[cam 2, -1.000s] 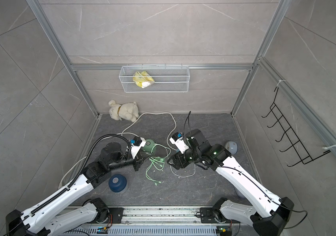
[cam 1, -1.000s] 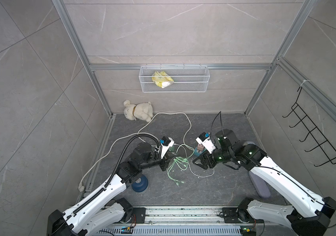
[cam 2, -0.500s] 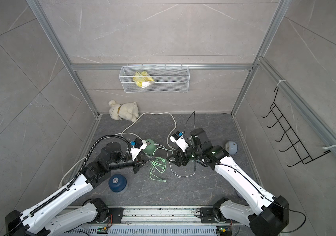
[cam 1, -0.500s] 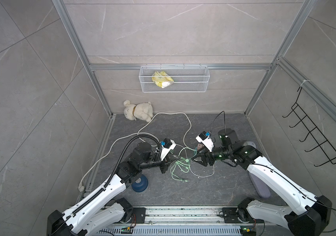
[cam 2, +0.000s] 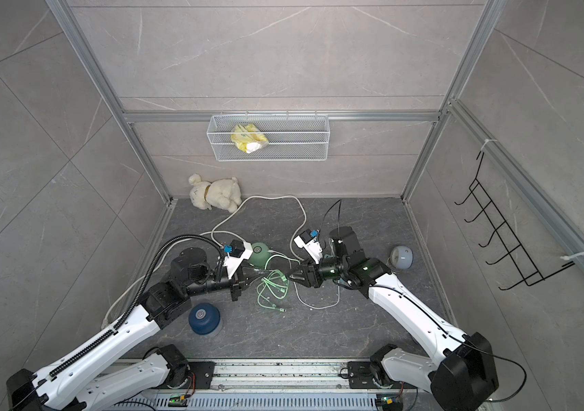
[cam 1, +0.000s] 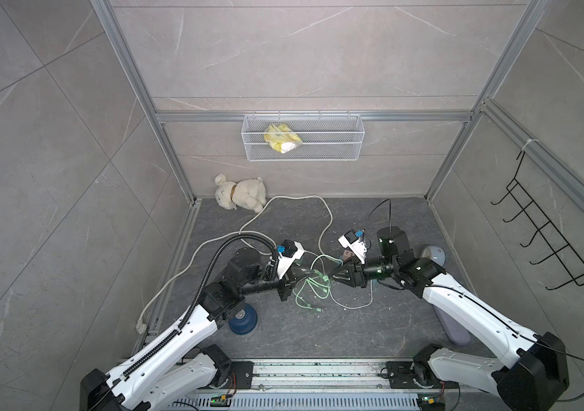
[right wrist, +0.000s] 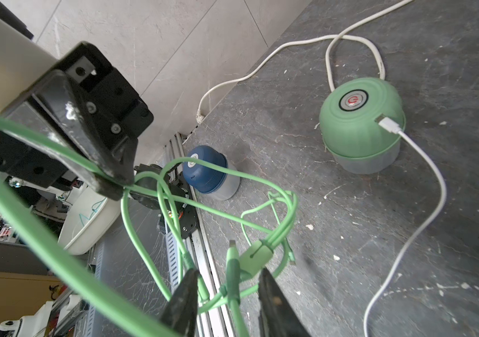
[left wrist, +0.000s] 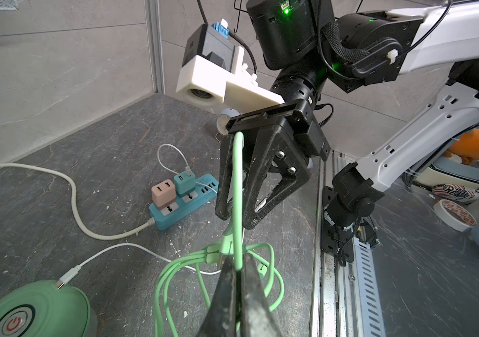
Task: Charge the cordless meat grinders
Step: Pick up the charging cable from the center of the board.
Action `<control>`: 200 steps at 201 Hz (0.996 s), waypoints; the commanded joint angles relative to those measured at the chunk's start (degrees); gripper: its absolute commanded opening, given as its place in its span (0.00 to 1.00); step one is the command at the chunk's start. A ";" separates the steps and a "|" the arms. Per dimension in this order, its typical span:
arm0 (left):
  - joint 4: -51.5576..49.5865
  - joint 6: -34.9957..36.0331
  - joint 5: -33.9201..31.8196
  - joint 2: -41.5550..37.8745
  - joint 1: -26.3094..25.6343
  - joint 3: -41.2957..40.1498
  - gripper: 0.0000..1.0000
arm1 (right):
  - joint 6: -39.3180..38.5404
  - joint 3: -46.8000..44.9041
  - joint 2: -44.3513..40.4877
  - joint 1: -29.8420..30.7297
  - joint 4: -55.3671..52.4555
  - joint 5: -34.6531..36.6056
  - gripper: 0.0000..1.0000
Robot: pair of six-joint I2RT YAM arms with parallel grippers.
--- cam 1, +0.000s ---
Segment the pink USB charger adapter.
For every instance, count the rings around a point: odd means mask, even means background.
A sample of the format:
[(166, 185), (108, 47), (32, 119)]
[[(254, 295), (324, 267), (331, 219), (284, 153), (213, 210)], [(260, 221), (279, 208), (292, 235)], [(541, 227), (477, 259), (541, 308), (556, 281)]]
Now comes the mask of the pink USB charger adapter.
[(340, 260), (342, 262), (345, 262), (345, 261), (351, 260), (354, 256), (355, 256), (355, 254), (352, 251), (345, 249), (343, 251), (343, 255), (341, 256)]

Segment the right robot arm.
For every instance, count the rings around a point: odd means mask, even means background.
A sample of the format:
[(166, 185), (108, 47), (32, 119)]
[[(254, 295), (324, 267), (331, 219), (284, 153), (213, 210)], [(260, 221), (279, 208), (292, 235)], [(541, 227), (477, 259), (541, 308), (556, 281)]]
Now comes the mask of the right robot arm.
[(432, 389), (452, 383), (467, 385), (500, 398), (512, 410), (548, 410), (566, 403), (570, 386), (568, 353), (563, 341), (516, 323), (474, 295), (431, 258), (418, 258), (404, 231), (387, 224), (376, 234), (379, 256), (370, 258), (368, 229), (362, 225), (339, 237), (352, 253), (333, 270), (331, 280), (352, 288), (370, 282), (409, 291), (477, 337), (492, 352), (472, 356), (429, 344), (408, 369), (414, 385)]

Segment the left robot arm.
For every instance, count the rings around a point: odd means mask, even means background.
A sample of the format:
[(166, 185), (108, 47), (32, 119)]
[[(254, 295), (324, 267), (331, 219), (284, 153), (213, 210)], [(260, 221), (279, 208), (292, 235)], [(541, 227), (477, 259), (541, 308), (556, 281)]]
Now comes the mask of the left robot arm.
[(286, 300), (306, 270), (298, 241), (277, 245), (257, 233), (230, 236), (211, 258), (183, 314), (131, 358), (108, 372), (95, 369), (80, 384), (81, 410), (162, 410), (175, 400), (230, 378), (230, 358), (218, 347), (184, 360), (246, 307), (249, 294), (276, 290)]

